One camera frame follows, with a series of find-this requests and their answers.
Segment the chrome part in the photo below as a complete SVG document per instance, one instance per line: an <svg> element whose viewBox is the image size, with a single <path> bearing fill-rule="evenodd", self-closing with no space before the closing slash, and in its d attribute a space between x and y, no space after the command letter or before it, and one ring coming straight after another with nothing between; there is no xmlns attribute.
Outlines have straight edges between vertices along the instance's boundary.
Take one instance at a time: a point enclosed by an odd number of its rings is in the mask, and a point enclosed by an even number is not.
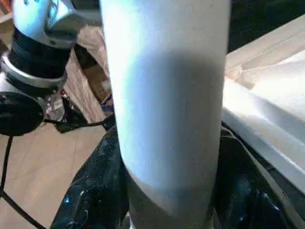
<svg viewBox="0 0 305 229"><path fill-rule="evenodd" d="M30 96L30 95L24 93L23 91L17 89L13 85L11 85L9 82L7 82L5 72L0 72L0 95L3 92L13 92L16 94L22 94L22 95L34 100L35 102L37 102L40 105L40 107L42 108L44 114L46 112L47 98Z"/></svg>
<svg viewBox="0 0 305 229"><path fill-rule="evenodd" d="M86 24L102 24L100 9L76 10L70 0L14 0L13 11L14 25L21 33L60 49L73 47Z"/></svg>
<svg viewBox="0 0 305 229"><path fill-rule="evenodd" d="M1 68L3 71L9 73L15 79L39 88L62 88L67 81L66 73L62 77L55 79L40 78L29 75L10 63L7 52L4 53L1 57Z"/></svg>
<svg viewBox="0 0 305 229"><path fill-rule="evenodd" d="M305 194L305 123L225 80L223 121Z"/></svg>
<svg viewBox="0 0 305 229"><path fill-rule="evenodd" d="M73 47L76 37L50 38L45 32L46 20L51 9L50 0L13 1L13 19L15 27L27 37L54 48Z"/></svg>
<svg viewBox="0 0 305 229"><path fill-rule="evenodd" d="M75 9L70 0L53 0L47 28L53 32L79 31L85 25L101 26L100 10Z"/></svg>

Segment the white tube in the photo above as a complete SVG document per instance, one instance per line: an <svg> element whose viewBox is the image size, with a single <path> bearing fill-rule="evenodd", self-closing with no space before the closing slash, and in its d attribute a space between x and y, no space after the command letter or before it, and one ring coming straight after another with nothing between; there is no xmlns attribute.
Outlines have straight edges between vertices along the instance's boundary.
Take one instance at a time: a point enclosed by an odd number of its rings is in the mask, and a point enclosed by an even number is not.
<svg viewBox="0 0 305 229"><path fill-rule="evenodd" d="M137 229L209 227L229 0L101 0Z"/></svg>

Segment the black object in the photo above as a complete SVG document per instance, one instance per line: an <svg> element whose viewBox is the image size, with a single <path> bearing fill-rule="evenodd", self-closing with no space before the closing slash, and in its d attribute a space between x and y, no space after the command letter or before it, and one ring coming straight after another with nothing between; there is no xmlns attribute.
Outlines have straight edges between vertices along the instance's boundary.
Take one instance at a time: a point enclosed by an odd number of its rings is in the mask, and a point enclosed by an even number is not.
<svg viewBox="0 0 305 229"><path fill-rule="evenodd" d="M77 10L99 10L100 1L99 0L71 0L73 6Z"/></svg>
<svg viewBox="0 0 305 229"><path fill-rule="evenodd" d="M91 126L98 126L98 125L103 126L104 129L106 131L108 131L108 130L110 130L111 127L113 127L115 125L115 115L112 114L112 115L106 117L101 122L88 123L88 124L68 122L68 121L60 122L60 121L49 120L49 119L45 119L44 122L54 124L56 126L57 130L60 131L61 133L70 131L72 129L81 128L81 127L91 127Z"/></svg>
<svg viewBox="0 0 305 229"><path fill-rule="evenodd" d="M125 168L114 126L74 177L51 229L119 229L127 211Z"/></svg>
<svg viewBox="0 0 305 229"><path fill-rule="evenodd" d="M82 115L79 108L74 104L74 102L67 96L61 95L64 116L61 122L44 120L46 123L53 123L55 128L60 133L66 133L68 131L79 128L79 126L87 125L87 120Z"/></svg>
<svg viewBox="0 0 305 229"><path fill-rule="evenodd" d="M228 51L234 51L304 13L304 0L232 0Z"/></svg>
<svg viewBox="0 0 305 229"><path fill-rule="evenodd" d="M36 129L43 120L43 109L33 99L17 93L0 94L0 134L20 136Z"/></svg>
<svg viewBox="0 0 305 229"><path fill-rule="evenodd" d="M215 198L224 229L305 228L305 222L267 170L225 129L220 142Z"/></svg>
<svg viewBox="0 0 305 229"><path fill-rule="evenodd" d="M63 76L70 52L37 42L15 28L9 60L27 74L54 79Z"/></svg>

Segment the black trash bag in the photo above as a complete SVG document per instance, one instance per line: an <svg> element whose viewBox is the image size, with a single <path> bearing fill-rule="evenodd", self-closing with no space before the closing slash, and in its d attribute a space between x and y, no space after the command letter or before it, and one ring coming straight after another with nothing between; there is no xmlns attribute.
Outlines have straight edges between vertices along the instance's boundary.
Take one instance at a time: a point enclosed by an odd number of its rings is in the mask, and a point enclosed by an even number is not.
<svg viewBox="0 0 305 229"><path fill-rule="evenodd" d="M73 101L67 96L66 93L61 94L64 116L61 120L62 123L55 124L55 128L60 133L66 133L71 130L75 130L78 126L86 125L87 120L82 115L79 108L73 103Z"/></svg>
<svg viewBox="0 0 305 229"><path fill-rule="evenodd" d="M75 175L51 229L119 229L128 208L125 168L114 126Z"/></svg>
<svg viewBox="0 0 305 229"><path fill-rule="evenodd" d="M215 208L223 229L304 229L305 222L268 171L222 129Z"/></svg>

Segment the silver metal part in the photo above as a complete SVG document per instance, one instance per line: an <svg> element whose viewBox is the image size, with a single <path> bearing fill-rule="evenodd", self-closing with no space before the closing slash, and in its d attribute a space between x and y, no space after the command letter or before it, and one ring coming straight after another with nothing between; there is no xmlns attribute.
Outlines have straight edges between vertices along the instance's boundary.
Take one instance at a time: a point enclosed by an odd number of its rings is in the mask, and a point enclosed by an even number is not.
<svg viewBox="0 0 305 229"><path fill-rule="evenodd" d="M71 48L76 37L50 38L45 32L47 17L50 13L50 0L14 0L13 19L15 27L27 37L55 48Z"/></svg>
<svg viewBox="0 0 305 229"><path fill-rule="evenodd" d="M29 75L19 70L13 64L10 63L7 52L4 53L1 57L1 68L15 79L28 85L39 88L62 88L65 82L67 81L66 72L62 77L55 79L40 78L35 77L33 75Z"/></svg>
<svg viewBox="0 0 305 229"><path fill-rule="evenodd" d="M305 194L305 122L230 79L223 121Z"/></svg>
<svg viewBox="0 0 305 229"><path fill-rule="evenodd" d="M230 1L100 3L133 226L210 228Z"/></svg>
<svg viewBox="0 0 305 229"><path fill-rule="evenodd" d="M16 93L16 94L22 94L23 96L26 96L26 97L34 100L35 102L37 102L41 106L44 114L46 112L46 105L47 105L47 100L48 100L47 97L45 97L45 98L35 97L35 96L30 96L30 95L24 93L23 91L17 89L13 85L11 85L6 80L6 73L5 72L0 72L0 94L3 93L3 92L11 92L11 93Z"/></svg>
<svg viewBox="0 0 305 229"><path fill-rule="evenodd" d="M52 31L79 31L85 25L101 26L100 9L75 9L70 0L53 0L47 23Z"/></svg>
<svg viewBox="0 0 305 229"><path fill-rule="evenodd" d="M70 0L14 0L14 25L42 44L67 49L86 24L101 25L100 10L76 10Z"/></svg>

